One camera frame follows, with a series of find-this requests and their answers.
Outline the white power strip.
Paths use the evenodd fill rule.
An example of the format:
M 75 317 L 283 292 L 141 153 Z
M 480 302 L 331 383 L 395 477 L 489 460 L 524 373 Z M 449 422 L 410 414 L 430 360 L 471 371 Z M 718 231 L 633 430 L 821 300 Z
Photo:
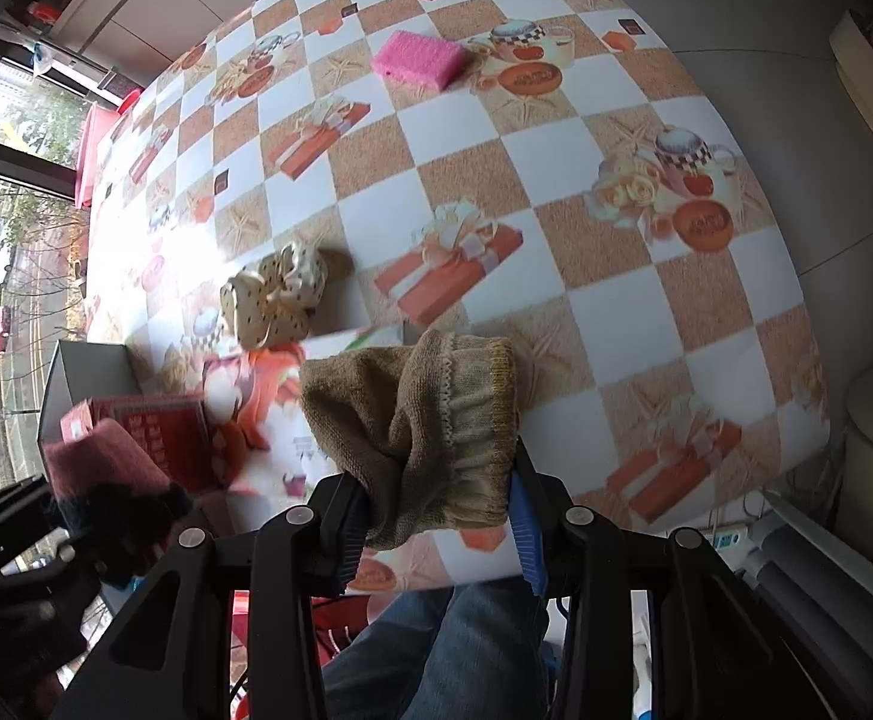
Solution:
M 706 528 L 703 534 L 718 553 L 727 553 L 737 548 L 744 548 L 749 539 L 749 525 L 745 522 L 723 523 Z

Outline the pink patterned tissue box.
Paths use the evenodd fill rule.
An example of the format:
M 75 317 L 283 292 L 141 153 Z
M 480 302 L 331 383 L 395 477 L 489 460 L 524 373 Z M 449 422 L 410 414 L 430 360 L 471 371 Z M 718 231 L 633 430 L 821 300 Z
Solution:
M 103 419 L 114 419 L 155 465 L 192 496 L 228 488 L 249 458 L 249 444 L 232 419 L 208 421 L 199 394 L 90 398 L 59 421 L 62 440 L 81 439 Z

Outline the checkered patterned tablecloth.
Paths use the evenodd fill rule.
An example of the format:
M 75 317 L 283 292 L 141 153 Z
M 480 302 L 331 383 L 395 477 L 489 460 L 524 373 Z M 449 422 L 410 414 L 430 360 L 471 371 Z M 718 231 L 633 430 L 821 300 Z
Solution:
M 398 29 L 466 70 L 377 75 Z M 622 0 L 256 0 L 187 37 L 98 177 L 89 338 L 203 395 L 209 362 L 283 348 L 239 348 L 220 288 L 290 241 L 329 271 L 306 338 L 509 338 L 534 465 L 622 527 L 716 523 L 829 438 L 772 207 Z

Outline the person's jeans leg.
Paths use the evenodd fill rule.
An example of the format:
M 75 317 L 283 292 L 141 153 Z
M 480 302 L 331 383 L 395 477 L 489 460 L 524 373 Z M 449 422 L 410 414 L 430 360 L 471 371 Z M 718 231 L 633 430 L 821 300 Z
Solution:
M 547 605 L 522 578 L 399 595 L 322 668 L 331 718 L 542 718 Z

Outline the red plastic stool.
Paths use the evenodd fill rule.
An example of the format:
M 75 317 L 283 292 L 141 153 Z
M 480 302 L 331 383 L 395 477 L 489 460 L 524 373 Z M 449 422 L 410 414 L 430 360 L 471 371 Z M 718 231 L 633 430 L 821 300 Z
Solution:
M 304 598 L 290 585 L 231 605 L 231 718 L 327 718 L 322 667 L 368 627 L 368 595 Z

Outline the pink navy knit hat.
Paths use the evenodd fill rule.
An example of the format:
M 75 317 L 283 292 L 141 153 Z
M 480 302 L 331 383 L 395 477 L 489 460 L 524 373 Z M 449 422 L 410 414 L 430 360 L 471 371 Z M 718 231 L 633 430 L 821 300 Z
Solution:
M 192 511 L 191 498 L 114 419 L 44 449 L 55 504 L 75 535 L 160 543 Z

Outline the pink plastic basin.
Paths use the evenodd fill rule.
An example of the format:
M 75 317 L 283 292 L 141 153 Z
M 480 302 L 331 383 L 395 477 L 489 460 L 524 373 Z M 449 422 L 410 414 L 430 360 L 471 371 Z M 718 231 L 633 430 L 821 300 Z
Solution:
M 134 88 L 119 103 L 116 109 L 107 109 L 100 104 L 89 108 L 80 128 L 77 167 L 75 167 L 75 206 L 78 210 L 88 208 L 93 200 L 96 179 L 103 174 L 104 163 L 112 148 L 117 132 L 127 124 L 130 112 L 142 96 L 140 88 Z

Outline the beige knit hat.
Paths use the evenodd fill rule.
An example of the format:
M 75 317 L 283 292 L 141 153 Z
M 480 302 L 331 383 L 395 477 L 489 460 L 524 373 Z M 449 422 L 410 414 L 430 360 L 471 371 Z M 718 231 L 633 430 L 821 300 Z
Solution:
M 507 338 L 430 328 L 412 346 L 311 359 L 301 408 L 322 452 L 370 496 L 373 550 L 506 522 L 519 427 Z

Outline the white polka dot scrunchie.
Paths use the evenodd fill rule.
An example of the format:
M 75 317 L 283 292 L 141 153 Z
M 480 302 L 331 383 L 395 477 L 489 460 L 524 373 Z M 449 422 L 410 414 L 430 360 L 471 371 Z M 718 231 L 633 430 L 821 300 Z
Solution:
M 244 351 L 304 340 L 328 276 L 326 262 L 314 245 L 287 242 L 256 268 L 243 268 L 220 288 L 226 328 Z

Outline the white illustrated food bag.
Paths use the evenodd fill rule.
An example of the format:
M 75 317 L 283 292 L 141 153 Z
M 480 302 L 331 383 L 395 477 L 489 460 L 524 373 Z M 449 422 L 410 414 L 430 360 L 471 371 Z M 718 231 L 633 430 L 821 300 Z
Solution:
M 303 415 L 301 366 L 342 351 L 402 343 L 400 323 L 372 325 L 217 359 L 203 368 L 213 470 L 226 488 L 235 532 L 254 530 L 303 504 L 322 478 L 337 473 Z

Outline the white open cardboard box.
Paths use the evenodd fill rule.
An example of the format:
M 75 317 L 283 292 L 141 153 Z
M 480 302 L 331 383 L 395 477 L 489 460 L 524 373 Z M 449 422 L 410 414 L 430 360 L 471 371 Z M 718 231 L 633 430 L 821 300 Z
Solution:
M 39 411 L 38 445 L 46 447 L 64 438 L 61 419 L 73 406 L 92 398 L 140 395 L 128 349 L 123 344 L 61 340 L 50 360 L 43 406 Z

